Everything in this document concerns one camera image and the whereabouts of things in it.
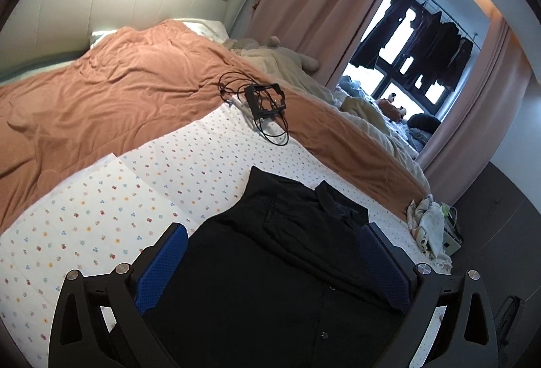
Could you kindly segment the black shirt garment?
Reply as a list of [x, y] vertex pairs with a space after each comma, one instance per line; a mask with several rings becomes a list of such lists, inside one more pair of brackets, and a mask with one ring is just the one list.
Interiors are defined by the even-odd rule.
[[204, 222], [148, 327], [180, 366], [371, 367], [403, 322], [360, 256], [367, 209], [327, 183], [250, 171]]

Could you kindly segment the dark hanging clothes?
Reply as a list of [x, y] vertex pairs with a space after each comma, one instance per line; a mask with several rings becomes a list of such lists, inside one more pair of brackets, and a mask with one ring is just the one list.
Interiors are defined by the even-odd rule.
[[398, 70], [407, 59], [413, 60], [400, 76], [406, 87], [412, 87], [421, 78], [426, 88], [437, 83], [446, 90], [456, 90], [471, 58], [474, 42], [460, 33], [457, 24], [442, 22], [440, 11], [432, 14], [415, 0], [391, 0], [382, 18], [361, 39], [349, 63], [356, 68], [374, 69], [380, 51], [397, 32], [408, 11], [415, 13], [410, 24], [412, 33], [390, 64]]

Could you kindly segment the white bedside drawer cabinet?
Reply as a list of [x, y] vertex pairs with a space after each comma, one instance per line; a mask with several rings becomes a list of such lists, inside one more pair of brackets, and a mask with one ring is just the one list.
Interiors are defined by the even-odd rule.
[[441, 203], [441, 209], [444, 217], [444, 249], [446, 254], [451, 256], [456, 253], [463, 243], [463, 235], [460, 225], [457, 222], [457, 209]]

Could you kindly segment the white floral bed sheet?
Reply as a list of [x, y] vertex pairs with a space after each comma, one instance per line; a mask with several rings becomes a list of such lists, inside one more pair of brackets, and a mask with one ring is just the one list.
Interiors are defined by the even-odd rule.
[[415, 262], [426, 255], [389, 209], [323, 165], [295, 139], [266, 141], [223, 105], [199, 121], [122, 156], [103, 156], [62, 181], [1, 237], [1, 319], [34, 367], [48, 363], [49, 335], [65, 275], [105, 274], [133, 262], [174, 222], [194, 232], [241, 197], [250, 169], [307, 187], [330, 184]]

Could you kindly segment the crumpled patterned cloth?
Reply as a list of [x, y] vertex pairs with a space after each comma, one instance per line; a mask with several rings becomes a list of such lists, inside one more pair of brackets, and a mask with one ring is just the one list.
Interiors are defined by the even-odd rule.
[[406, 216], [408, 229], [423, 255], [436, 268], [449, 273], [452, 260], [444, 247], [445, 219], [441, 205], [434, 201], [432, 195], [419, 203], [412, 200]]

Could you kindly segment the orange-brown blanket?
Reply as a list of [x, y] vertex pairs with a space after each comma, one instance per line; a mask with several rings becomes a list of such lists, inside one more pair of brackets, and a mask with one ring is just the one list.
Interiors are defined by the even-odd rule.
[[320, 162], [403, 217], [430, 191], [335, 108], [167, 20], [111, 34], [72, 64], [1, 88], [1, 225], [62, 180], [122, 155], [222, 104], [221, 74], [240, 70], [285, 93], [289, 133]]

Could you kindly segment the beige plush toy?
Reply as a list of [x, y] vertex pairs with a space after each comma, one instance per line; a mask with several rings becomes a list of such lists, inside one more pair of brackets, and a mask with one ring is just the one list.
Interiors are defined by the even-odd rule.
[[320, 68], [320, 63], [316, 59], [309, 55], [297, 53], [287, 47], [282, 46], [281, 40], [276, 36], [272, 36], [268, 39], [266, 47], [279, 55], [283, 55], [291, 59], [306, 73], [317, 72], [317, 70]]

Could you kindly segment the beige crumpled quilt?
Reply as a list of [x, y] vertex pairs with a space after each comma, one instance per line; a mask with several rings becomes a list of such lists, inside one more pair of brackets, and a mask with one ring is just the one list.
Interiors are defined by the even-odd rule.
[[389, 129], [382, 112], [375, 104], [349, 95], [339, 99], [330, 89], [313, 78], [315, 72], [306, 73], [288, 57], [279, 55], [252, 38], [240, 40], [228, 38], [223, 46], [247, 59], [250, 64], [267, 75], [284, 81], [296, 90], [310, 94], [338, 110], [342, 117], [352, 122], [397, 160], [423, 188], [430, 187], [421, 166], [412, 157], [413, 150]]

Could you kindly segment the white pillow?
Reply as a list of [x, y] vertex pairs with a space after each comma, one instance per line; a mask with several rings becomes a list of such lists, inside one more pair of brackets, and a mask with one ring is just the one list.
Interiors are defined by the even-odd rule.
[[207, 19], [182, 19], [181, 22], [200, 37], [223, 44], [229, 38], [228, 30], [220, 21]]

